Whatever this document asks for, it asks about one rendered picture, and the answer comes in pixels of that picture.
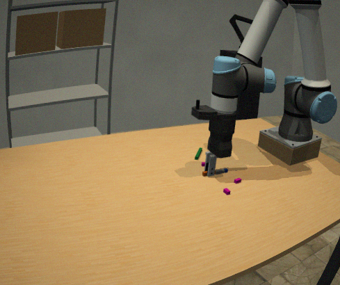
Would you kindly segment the green rod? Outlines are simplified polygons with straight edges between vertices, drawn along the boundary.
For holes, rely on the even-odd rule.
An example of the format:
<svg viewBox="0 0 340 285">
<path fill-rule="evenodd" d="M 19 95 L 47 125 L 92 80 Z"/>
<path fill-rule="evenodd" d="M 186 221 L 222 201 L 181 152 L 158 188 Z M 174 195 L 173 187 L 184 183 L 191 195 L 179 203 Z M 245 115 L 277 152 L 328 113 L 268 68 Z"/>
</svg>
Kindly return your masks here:
<svg viewBox="0 0 340 285">
<path fill-rule="evenodd" d="M 198 158 L 200 157 L 200 154 L 202 152 L 202 148 L 200 147 L 197 151 L 197 154 L 195 155 L 195 160 L 198 160 Z"/>
</svg>

